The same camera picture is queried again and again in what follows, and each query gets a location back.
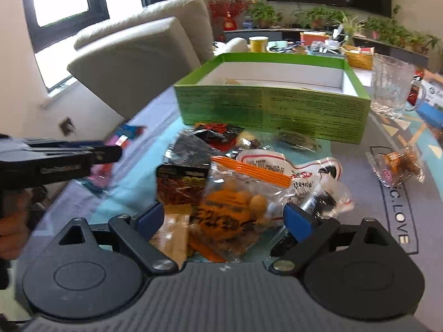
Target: hand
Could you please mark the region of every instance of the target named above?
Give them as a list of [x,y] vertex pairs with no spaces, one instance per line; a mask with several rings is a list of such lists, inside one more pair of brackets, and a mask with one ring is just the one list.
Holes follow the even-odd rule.
[[26,191],[3,192],[3,218],[0,219],[0,258],[14,260],[20,256],[29,238]]

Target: electrical outlet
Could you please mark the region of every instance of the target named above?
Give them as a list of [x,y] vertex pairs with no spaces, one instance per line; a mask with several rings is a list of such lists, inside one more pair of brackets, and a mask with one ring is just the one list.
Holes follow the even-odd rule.
[[74,132],[75,126],[72,123],[72,120],[70,117],[66,117],[65,120],[63,120],[58,127],[60,127],[61,131],[63,132],[64,136],[69,136],[71,133]]

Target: green box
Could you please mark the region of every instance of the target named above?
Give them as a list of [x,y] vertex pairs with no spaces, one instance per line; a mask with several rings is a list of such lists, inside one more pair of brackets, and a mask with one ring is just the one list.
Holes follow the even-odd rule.
[[175,88],[186,124],[285,128],[349,143],[360,143],[371,103],[346,61],[298,54],[223,54]]

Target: yellow cup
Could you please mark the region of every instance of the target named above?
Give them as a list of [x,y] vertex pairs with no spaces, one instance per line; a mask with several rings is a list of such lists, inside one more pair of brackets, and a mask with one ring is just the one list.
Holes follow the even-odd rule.
[[251,52],[267,52],[266,46],[268,38],[265,36],[254,36],[249,38]]

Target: orange snack bag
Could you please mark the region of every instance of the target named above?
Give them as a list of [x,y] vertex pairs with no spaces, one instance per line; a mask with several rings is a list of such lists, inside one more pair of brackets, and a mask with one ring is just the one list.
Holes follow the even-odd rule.
[[291,177],[213,157],[193,237],[228,261],[241,260],[260,233],[281,218]]

